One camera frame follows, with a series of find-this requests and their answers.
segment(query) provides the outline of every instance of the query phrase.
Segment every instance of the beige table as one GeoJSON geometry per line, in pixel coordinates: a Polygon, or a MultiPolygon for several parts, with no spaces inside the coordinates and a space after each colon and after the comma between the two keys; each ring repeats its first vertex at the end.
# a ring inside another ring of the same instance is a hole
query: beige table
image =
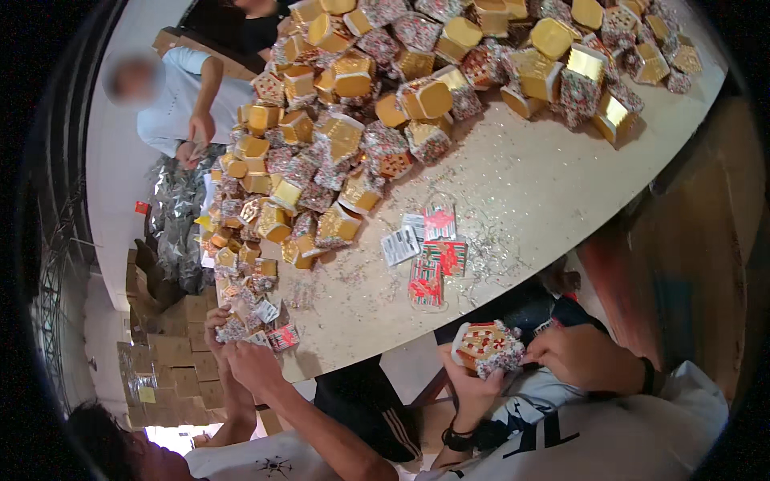
{"type": "MultiPolygon", "coordinates": [[[[646,106],[620,150],[590,125],[570,132],[548,115],[523,120],[495,94],[481,120],[456,126],[458,146],[439,165],[394,183],[351,247],[323,257],[312,272],[280,263],[276,295],[301,338],[281,356],[284,376],[318,376],[447,324],[565,254],[644,189],[703,121],[727,72],[692,14],[671,3],[698,45],[703,74],[687,95],[625,76],[646,106]],[[400,227],[405,212],[442,199],[455,203],[457,231],[468,242],[465,277],[444,278],[442,309],[416,309],[407,297],[410,262],[389,269],[380,238],[400,227]]],[[[263,252],[281,259],[271,242],[263,252]]]]}

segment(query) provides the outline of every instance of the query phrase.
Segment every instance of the black wristband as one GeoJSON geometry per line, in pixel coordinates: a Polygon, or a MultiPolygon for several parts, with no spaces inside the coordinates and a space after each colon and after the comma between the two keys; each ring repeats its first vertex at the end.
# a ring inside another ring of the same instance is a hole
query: black wristband
{"type": "Polygon", "coordinates": [[[652,361],[646,357],[639,358],[644,363],[644,385],[641,388],[641,394],[652,394],[655,387],[655,366],[652,361]]]}

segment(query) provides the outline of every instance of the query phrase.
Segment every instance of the black pants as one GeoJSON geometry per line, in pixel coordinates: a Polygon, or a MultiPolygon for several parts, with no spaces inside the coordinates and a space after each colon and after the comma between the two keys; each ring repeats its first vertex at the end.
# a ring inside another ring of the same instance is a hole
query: black pants
{"type": "Polygon", "coordinates": [[[318,376],[316,384],[316,407],[383,458],[406,463],[420,456],[417,424],[380,368],[380,356],[318,376]]]}

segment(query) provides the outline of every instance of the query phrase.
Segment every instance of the dark hair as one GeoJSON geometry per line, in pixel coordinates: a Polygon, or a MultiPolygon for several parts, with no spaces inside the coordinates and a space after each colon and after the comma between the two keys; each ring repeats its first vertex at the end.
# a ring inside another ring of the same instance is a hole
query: dark hair
{"type": "Polygon", "coordinates": [[[67,419],[67,429],[93,464],[110,481],[136,481],[129,461],[129,432],[97,402],[76,407],[67,419]]]}

